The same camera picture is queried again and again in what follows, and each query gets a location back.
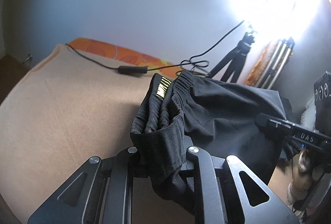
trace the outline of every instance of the silver screw head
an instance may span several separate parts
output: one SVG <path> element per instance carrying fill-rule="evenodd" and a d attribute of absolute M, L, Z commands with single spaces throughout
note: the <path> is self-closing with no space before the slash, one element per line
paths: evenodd
<path fill-rule="evenodd" d="M 199 152 L 199 148 L 196 146 L 190 146 L 188 148 L 188 151 L 190 151 L 191 153 L 198 153 Z"/>
<path fill-rule="evenodd" d="M 100 160 L 99 157 L 93 156 L 93 157 L 90 157 L 89 162 L 92 164 L 95 164 L 95 163 L 98 163 L 99 160 Z"/>
<path fill-rule="evenodd" d="M 135 146 L 129 147 L 127 151 L 131 154 L 136 153 L 138 150 Z"/>

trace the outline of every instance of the gray wall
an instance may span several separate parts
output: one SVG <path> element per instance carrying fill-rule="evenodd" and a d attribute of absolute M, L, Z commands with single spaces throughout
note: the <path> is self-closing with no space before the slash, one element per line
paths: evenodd
<path fill-rule="evenodd" d="M 314 95 L 314 83 L 325 71 L 331 71 L 331 4 L 321 0 L 311 25 L 296 40 L 294 54 L 274 85 L 291 102 L 300 118 L 305 104 Z"/>
<path fill-rule="evenodd" d="M 57 43 L 77 37 L 179 63 L 205 51 L 242 20 L 234 12 L 232 0 L 5 0 L 3 8 L 8 53 L 19 60 L 31 53 L 32 65 Z M 242 26 L 206 55 L 212 66 L 237 44 L 245 30 Z M 258 54 L 254 51 L 251 64 Z"/>

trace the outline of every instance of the beige blanket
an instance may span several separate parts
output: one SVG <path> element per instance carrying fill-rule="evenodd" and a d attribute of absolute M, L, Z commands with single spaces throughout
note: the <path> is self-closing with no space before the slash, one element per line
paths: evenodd
<path fill-rule="evenodd" d="M 85 53 L 108 66 L 120 63 Z M 153 74 L 125 76 L 58 45 L 0 106 L 0 193 L 22 223 L 90 156 L 130 146 L 131 122 Z M 133 223 L 193 223 L 137 179 Z"/>

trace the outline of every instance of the yellow brand label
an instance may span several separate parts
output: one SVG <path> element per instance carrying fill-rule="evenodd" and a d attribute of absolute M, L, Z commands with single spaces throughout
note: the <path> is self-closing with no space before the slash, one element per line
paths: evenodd
<path fill-rule="evenodd" d="M 166 96 L 170 84 L 171 84 L 170 80 L 166 79 L 165 77 L 162 77 L 160 84 L 158 84 L 158 91 L 156 93 L 156 96 L 158 96 L 163 100 Z"/>

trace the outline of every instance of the black fabric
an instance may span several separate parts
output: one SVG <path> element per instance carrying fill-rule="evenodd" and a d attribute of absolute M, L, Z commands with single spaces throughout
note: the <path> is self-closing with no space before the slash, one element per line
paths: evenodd
<path fill-rule="evenodd" d="M 283 97 L 280 97 L 280 100 L 282 101 L 285 110 L 286 119 L 293 123 L 299 123 L 297 122 L 295 116 L 293 115 L 290 101 Z M 285 137 L 283 143 L 283 150 L 279 157 L 280 163 L 283 163 L 283 161 L 291 160 L 296 154 L 299 154 L 300 150 L 301 150 L 300 142 L 293 140 L 292 137 L 288 137 L 288 136 Z"/>
<path fill-rule="evenodd" d="M 192 212 L 194 199 L 184 179 L 183 136 L 211 155 L 238 156 L 266 184 L 275 169 L 284 137 L 269 140 L 254 119 L 259 113 L 286 119 L 276 91 L 224 83 L 183 71 L 164 97 L 155 74 L 133 120 L 131 139 L 148 167 L 155 192 Z"/>

